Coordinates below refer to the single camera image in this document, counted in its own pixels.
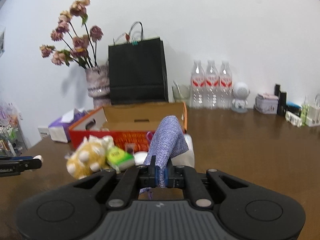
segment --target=pink flower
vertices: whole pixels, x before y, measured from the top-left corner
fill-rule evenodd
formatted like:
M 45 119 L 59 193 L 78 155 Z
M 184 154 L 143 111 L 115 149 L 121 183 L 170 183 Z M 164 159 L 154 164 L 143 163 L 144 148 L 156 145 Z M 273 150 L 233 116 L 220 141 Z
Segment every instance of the pink flower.
M 87 57 L 88 52 L 87 52 L 86 49 L 82 48 L 82 49 L 78 49 L 78 50 L 73 49 L 73 50 L 70 51 L 70 54 L 71 54 L 72 57 L 78 58 L 78 57 Z
M 55 65 L 60 66 L 64 63 L 65 58 L 66 58 L 66 55 L 64 55 L 62 52 L 55 51 L 51 59 L 51 62 Z
M 59 22 L 70 22 L 72 15 L 68 11 L 62 11 L 59 16 Z
M 84 16 L 87 14 L 85 6 L 90 4 L 90 0 L 75 0 L 70 6 L 70 14 L 74 16 Z
M 42 45 L 42 46 L 40 46 L 41 56 L 42 56 L 43 58 L 49 57 L 50 54 L 53 52 L 53 51 L 52 51 L 53 49 L 54 49 L 54 46 L 48 46 L 48 45 Z
M 56 30 L 53 30 L 50 37 L 53 41 L 61 41 L 63 38 L 63 33 L 57 33 Z
M 59 22 L 58 27 L 56 28 L 57 33 L 66 33 L 69 31 L 69 23 L 62 21 Z
M 72 42 L 76 51 L 82 51 L 82 49 L 87 50 L 87 47 L 89 45 L 89 37 L 88 35 L 83 35 L 82 37 L 73 37 Z
M 94 25 L 91 27 L 90 37 L 93 42 L 100 41 L 102 36 L 103 36 L 102 30 L 97 25 Z

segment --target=flower stem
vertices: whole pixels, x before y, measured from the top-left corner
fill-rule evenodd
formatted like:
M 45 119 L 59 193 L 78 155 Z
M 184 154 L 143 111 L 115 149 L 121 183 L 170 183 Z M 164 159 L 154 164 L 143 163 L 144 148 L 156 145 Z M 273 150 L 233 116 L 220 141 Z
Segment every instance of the flower stem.
M 87 31 L 87 35 L 88 35 L 88 38 L 89 38 L 89 41 L 90 41 L 90 44 L 91 44 L 91 48 L 92 48 L 92 52 L 93 52 L 93 57 L 94 57 L 94 65 L 95 65 L 95 66 L 98 66 L 98 65 L 97 65 L 97 61 L 96 61 L 96 55 L 95 55 L 95 53 L 94 53 L 94 48 L 93 48 L 93 45 L 92 45 L 92 43 L 91 43 L 91 39 L 90 39 L 90 35 L 89 35 L 89 32 L 88 32 L 87 25 L 84 24 L 84 26 L 85 26 L 85 30 Z
M 73 27 L 73 25 L 72 25 L 71 21 L 70 21 L 69 23 L 70 23 L 71 28 L 73 29 L 73 32 L 74 32 L 74 33 L 75 33 L 75 35 L 78 37 L 78 35 L 77 35 L 77 33 L 76 33 L 76 31 L 75 31 L 75 29 L 74 29 L 74 27 Z
M 91 65 L 91 68 L 93 68 L 93 65 L 92 65 L 92 62 L 91 62 L 91 58 L 90 58 L 90 56 L 89 56 L 89 52 L 87 51 L 87 54 L 88 54 L 88 60 L 89 60 L 89 63 L 90 63 L 90 65 Z
M 71 49 L 71 47 L 69 46 L 69 44 L 68 43 L 66 43 L 66 41 L 64 40 L 64 39 L 62 39 L 64 42 L 65 42 L 65 44 L 69 47 L 69 49 Z
M 72 36 L 71 36 L 70 32 L 68 32 L 68 34 L 69 34 L 69 36 L 70 36 L 70 37 L 71 37 L 71 39 L 72 39 Z
M 79 61 L 77 61 L 75 58 L 73 58 L 73 57 L 70 57 L 70 58 L 73 59 L 75 62 L 77 62 L 80 65 Z
M 91 63 L 90 60 L 89 60 L 89 62 L 88 62 L 88 60 L 87 60 L 86 57 L 84 58 L 84 60 L 85 60 L 85 62 L 88 64 L 88 66 L 91 66 L 91 68 L 93 68 L 93 65 L 92 65 L 92 63 Z
M 97 42 L 96 43 L 96 48 L 95 48 L 95 52 L 94 52 L 94 62 L 97 64 Z

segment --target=small white container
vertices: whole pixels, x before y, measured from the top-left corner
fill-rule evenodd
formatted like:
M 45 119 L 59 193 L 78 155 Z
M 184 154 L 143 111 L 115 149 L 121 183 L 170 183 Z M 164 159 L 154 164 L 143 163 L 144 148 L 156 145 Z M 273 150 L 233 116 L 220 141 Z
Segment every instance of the small white container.
M 256 96 L 255 108 L 263 114 L 276 114 L 279 98 L 271 94 L 258 94 Z

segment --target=flower vase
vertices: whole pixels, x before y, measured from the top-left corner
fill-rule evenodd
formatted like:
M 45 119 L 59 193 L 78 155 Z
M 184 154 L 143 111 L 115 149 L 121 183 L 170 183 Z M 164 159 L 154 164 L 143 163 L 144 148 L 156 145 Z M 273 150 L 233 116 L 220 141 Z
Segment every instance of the flower vase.
M 98 68 L 85 70 L 85 76 L 88 84 L 88 95 L 93 98 L 94 109 L 103 105 L 111 105 L 108 71 L 108 65 L 102 65 Z

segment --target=red label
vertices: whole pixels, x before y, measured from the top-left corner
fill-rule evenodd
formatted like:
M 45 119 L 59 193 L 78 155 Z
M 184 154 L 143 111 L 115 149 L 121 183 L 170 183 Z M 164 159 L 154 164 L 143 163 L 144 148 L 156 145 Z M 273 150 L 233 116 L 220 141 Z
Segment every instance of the red label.
M 225 88 L 232 87 L 232 79 L 231 78 L 221 78 L 220 79 L 220 86 Z
M 217 87 L 219 85 L 219 77 L 207 77 L 206 83 L 209 87 Z
M 195 87 L 203 87 L 205 85 L 205 79 L 204 78 L 193 78 L 192 85 Z

